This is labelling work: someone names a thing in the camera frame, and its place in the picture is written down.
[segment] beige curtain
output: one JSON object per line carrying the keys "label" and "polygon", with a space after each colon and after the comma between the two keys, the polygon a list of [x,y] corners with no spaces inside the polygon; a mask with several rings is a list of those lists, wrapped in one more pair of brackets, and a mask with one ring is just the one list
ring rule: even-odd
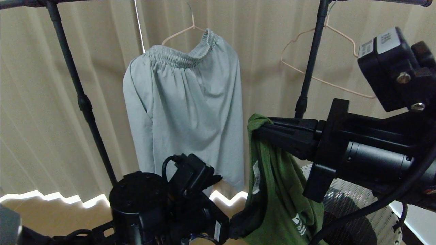
{"label": "beige curtain", "polygon": [[[244,121],[253,113],[292,117],[303,75],[280,63],[286,43],[313,28],[318,1],[191,0],[196,24],[221,35],[241,63]],[[65,32],[97,125],[120,179],[138,169],[122,93],[129,61],[191,25],[185,1],[129,0],[59,4]],[[436,4],[428,8],[369,0],[338,2],[330,24],[362,44],[399,26],[407,41],[424,40],[436,52]],[[74,88],[46,9],[1,11],[1,193],[35,189],[79,194],[88,200],[108,194],[110,182],[80,112]],[[168,45],[188,52],[200,31]],[[304,70],[313,33],[300,37],[285,60]],[[314,75],[365,94],[351,44],[325,29]],[[365,99],[312,81],[306,118],[326,119],[333,98],[351,100],[350,111],[387,117],[377,99]],[[245,165],[248,171],[247,135]],[[230,189],[220,187],[228,197]]]}

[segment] empty clothes hanger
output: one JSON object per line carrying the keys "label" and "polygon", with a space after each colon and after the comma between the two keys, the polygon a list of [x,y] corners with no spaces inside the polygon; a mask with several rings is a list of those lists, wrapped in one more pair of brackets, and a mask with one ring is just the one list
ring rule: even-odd
{"label": "empty clothes hanger", "polygon": [[[336,2],[337,2],[337,0],[335,0],[335,2],[333,3],[333,5],[330,7],[330,9],[329,9],[329,11],[328,11],[328,14],[327,14],[327,20],[326,20],[326,23],[325,23],[324,27],[325,27],[325,28],[329,28],[330,30],[336,32],[337,34],[341,35],[342,37],[344,37],[345,39],[347,39],[348,41],[350,41],[351,44],[353,44],[353,56],[357,58],[357,57],[358,57],[358,54],[357,54],[357,52],[356,52],[356,43],[354,42],[354,40],[351,39],[349,36],[345,35],[344,33],[340,32],[338,29],[336,29],[336,28],[334,28],[334,27],[332,27],[332,26],[329,25],[330,12],[331,12],[332,8],[335,6]],[[300,34],[297,35],[296,39],[291,40],[288,44],[286,44],[285,48],[282,50],[282,53],[281,53],[281,56],[280,56],[280,61],[281,61],[282,63],[284,63],[285,65],[291,67],[292,69],[298,71],[299,73],[305,74],[305,72],[303,72],[303,71],[297,69],[296,67],[291,66],[291,65],[288,64],[288,63],[286,63],[286,62],[283,60],[283,53],[285,52],[285,50],[286,50],[286,48],[289,46],[289,44],[294,43],[294,42],[297,42],[301,35],[303,35],[303,34],[305,34],[305,33],[308,33],[308,32],[311,32],[311,31],[314,31],[314,30],[315,30],[315,28],[312,28],[312,29],[307,30],[307,31],[303,31],[303,32],[301,32]],[[356,91],[353,91],[353,90],[350,90],[350,89],[347,89],[347,88],[343,88],[343,87],[341,87],[341,86],[338,86],[338,85],[335,85],[335,84],[329,83],[329,82],[327,82],[327,81],[324,81],[324,80],[322,80],[322,79],[316,78],[316,77],[314,77],[314,76],[312,76],[312,78],[315,79],[315,80],[317,80],[317,81],[320,81],[320,82],[322,82],[322,83],[324,83],[324,84],[330,85],[330,86],[332,86],[332,87],[335,87],[335,88],[341,89],[341,90],[343,90],[343,91],[346,91],[346,92],[349,92],[349,93],[352,93],[352,94],[355,94],[355,95],[358,95],[358,96],[362,96],[362,97],[365,97],[365,98],[368,98],[368,99],[375,99],[375,98],[376,98],[375,95],[366,95],[366,94],[362,94],[362,93],[359,93],[359,92],[356,92]]]}
{"label": "empty clothes hanger", "polygon": [[188,4],[189,9],[191,10],[192,25],[191,25],[190,27],[184,29],[184,30],[181,30],[181,31],[177,32],[176,34],[173,34],[173,35],[167,37],[167,38],[162,42],[162,45],[165,45],[165,43],[168,42],[170,39],[172,39],[172,38],[174,38],[174,37],[176,37],[176,36],[178,36],[178,35],[180,35],[180,34],[186,32],[186,31],[188,31],[188,30],[190,30],[190,29],[198,29],[198,30],[200,30],[200,31],[202,31],[202,32],[204,32],[204,33],[206,33],[206,30],[203,30],[203,29],[201,29],[201,28],[199,28],[198,26],[195,25],[194,12],[193,12],[193,10],[192,10],[192,8],[191,8],[191,5],[189,4],[188,0],[186,0],[186,3]]}

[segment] hanging garment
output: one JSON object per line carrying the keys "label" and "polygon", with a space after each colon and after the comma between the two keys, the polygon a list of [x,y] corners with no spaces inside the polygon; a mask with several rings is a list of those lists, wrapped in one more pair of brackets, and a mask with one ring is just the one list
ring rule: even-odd
{"label": "hanging garment", "polygon": [[251,167],[245,207],[259,203],[261,208],[246,226],[256,229],[243,239],[250,245],[306,245],[322,228],[323,204],[303,196],[306,178],[289,153],[252,137],[265,123],[272,122],[254,114],[248,124]]}
{"label": "hanging garment", "polygon": [[[242,96],[233,48],[207,29],[190,53],[152,46],[123,80],[130,129],[142,172],[161,175],[174,154],[195,154],[241,191]],[[168,165],[168,178],[176,168]]]}

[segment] elastic waistband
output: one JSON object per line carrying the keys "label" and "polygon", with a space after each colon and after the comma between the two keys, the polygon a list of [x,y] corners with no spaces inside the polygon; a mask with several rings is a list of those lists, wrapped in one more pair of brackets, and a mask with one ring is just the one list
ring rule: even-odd
{"label": "elastic waistband", "polygon": [[206,29],[200,43],[188,54],[167,46],[154,45],[145,52],[145,55],[159,64],[169,65],[174,68],[190,68],[209,54],[216,45],[218,37],[210,29]]}

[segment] white logo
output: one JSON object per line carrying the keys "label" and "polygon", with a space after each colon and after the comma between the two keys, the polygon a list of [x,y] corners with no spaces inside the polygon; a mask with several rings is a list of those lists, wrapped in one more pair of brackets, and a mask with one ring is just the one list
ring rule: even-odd
{"label": "white logo", "polygon": [[295,216],[295,218],[292,219],[292,221],[297,225],[298,233],[299,233],[301,236],[303,236],[304,233],[306,233],[306,229],[307,229],[307,228],[306,228],[305,225],[303,225],[303,222],[302,222],[301,219],[300,219],[300,215],[298,215],[298,213],[297,213],[297,215]]}

